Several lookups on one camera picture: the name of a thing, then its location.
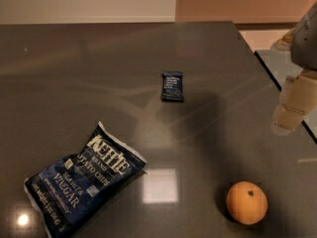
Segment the blue Kettle chip bag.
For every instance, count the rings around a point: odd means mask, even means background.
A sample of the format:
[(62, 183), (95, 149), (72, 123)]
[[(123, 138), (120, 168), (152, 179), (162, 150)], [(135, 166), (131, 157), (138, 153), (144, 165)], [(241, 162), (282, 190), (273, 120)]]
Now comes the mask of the blue Kettle chip bag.
[(106, 200), (137, 174), (146, 159), (98, 124), (77, 154), (66, 156), (24, 182), (49, 238), (68, 238)]

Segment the small dark blue snack bar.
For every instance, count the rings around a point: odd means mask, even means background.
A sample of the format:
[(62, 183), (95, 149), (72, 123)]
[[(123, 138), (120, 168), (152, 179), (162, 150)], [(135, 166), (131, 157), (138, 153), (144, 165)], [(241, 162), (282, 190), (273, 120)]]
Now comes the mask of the small dark blue snack bar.
[(162, 90), (160, 99), (162, 101), (180, 101), (184, 100), (182, 93), (181, 71), (163, 71), (161, 73)]

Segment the orange fruit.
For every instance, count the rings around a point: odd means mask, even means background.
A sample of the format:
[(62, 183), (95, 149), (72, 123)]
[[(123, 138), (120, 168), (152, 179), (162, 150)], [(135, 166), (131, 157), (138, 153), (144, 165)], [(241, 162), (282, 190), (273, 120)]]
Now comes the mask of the orange fruit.
[(245, 225), (260, 222), (268, 210), (268, 201), (262, 189), (248, 181), (236, 182), (230, 187), (226, 205), (230, 215)]

